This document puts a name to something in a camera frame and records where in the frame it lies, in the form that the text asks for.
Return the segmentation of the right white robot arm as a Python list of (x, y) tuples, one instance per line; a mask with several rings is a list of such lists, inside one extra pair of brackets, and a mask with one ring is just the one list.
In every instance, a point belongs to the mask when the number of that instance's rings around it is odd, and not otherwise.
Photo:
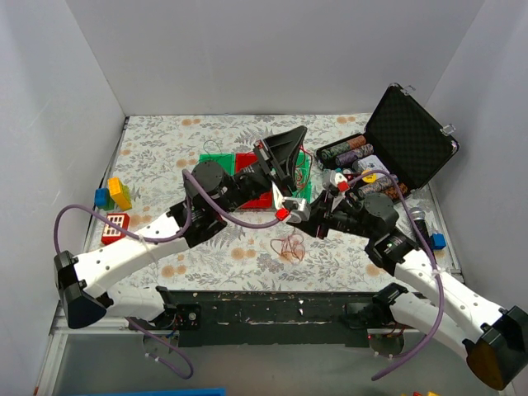
[(369, 242), (365, 252), (378, 267), (421, 294), (417, 298), (391, 285), (373, 310), (383, 328), (406, 324), (461, 354), (473, 374), (489, 388), (504, 390), (527, 366), (527, 313), (505, 309), (435, 269), (427, 252), (402, 233), (398, 212), (383, 194), (354, 200), (350, 194), (321, 194), (313, 204), (284, 200), (287, 223), (315, 238), (336, 230)]

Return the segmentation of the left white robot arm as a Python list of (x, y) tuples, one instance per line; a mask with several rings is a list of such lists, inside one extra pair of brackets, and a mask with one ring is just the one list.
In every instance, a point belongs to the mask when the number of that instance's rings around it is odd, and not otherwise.
[[(295, 197), (295, 167), (307, 129), (304, 126), (259, 140), (253, 149), (257, 161), (228, 174), (217, 162), (200, 162), (183, 170), (184, 201), (172, 206), (151, 224), (92, 252), (54, 257), (55, 284), (67, 324), (85, 328), (106, 315), (141, 318), (156, 329), (174, 324), (175, 309), (158, 288), (117, 288), (117, 283), (152, 262), (185, 252), (222, 231), (228, 223), (266, 229), (282, 221), (299, 223), (309, 217), (306, 200)], [(270, 192), (275, 218), (250, 224), (233, 212)]]

